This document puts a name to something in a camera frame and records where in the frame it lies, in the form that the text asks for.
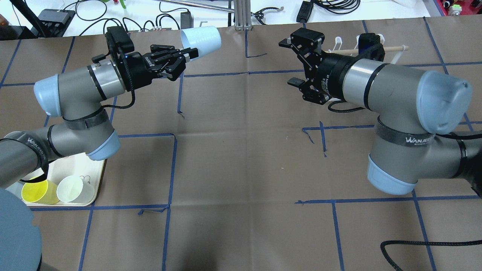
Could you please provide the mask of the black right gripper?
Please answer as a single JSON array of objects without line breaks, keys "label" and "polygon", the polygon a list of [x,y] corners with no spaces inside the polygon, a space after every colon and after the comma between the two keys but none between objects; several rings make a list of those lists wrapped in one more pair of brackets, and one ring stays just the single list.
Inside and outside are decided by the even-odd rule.
[{"label": "black right gripper", "polygon": [[303,100],[324,105],[331,98],[346,101],[342,86],[348,70],[358,60],[384,60],[381,37],[363,33],[358,38],[358,55],[341,55],[322,50],[323,33],[299,28],[289,38],[279,42],[279,47],[293,50],[303,64],[306,79],[292,77],[288,85],[301,91]]}]

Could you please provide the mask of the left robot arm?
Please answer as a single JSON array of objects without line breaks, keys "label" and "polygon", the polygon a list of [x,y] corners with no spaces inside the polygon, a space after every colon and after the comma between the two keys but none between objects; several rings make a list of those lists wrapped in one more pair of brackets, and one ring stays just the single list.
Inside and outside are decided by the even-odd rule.
[{"label": "left robot arm", "polygon": [[7,191],[16,182],[26,184],[47,180],[51,162],[85,153],[93,161],[110,158],[120,147],[116,130],[102,102],[148,86],[153,79],[172,82],[186,64],[201,57],[200,45],[182,39],[183,47],[150,46],[144,55],[121,26],[105,33],[108,55],[92,58],[92,64],[72,72],[57,74],[34,84],[41,108],[63,122],[30,131],[14,131],[1,139],[1,270],[37,271],[41,266],[41,234],[32,225],[31,210]]}]

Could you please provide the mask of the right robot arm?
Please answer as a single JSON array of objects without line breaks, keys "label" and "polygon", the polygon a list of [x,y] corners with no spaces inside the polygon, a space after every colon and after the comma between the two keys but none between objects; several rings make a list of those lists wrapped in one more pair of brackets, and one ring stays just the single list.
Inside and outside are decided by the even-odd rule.
[{"label": "right robot arm", "polygon": [[303,99],[330,98],[378,113],[367,178],[392,195],[418,180],[461,178],[481,195],[481,133],[454,133],[472,98],[464,79],[385,63],[381,38],[363,33],[356,56],[322,50],[324,34],[303,27],[279,42],[294,51],[305,79],[291,78]]}]

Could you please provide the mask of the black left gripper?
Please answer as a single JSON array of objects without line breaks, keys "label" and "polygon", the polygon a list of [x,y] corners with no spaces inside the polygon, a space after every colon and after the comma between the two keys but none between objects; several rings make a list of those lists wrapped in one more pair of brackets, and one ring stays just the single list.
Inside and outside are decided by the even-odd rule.
[{"label": "black left gripper", "polygon": [[198,48],[177,49],[172,45],[150,45],[150,52],[135,51],[134,43],[121,26],[110,26],[104,34],[108,53],[92,58],[92,83],[99,93],[124,93],[148,86],[154,79],[175,82],[187,61],[199,58]]}]

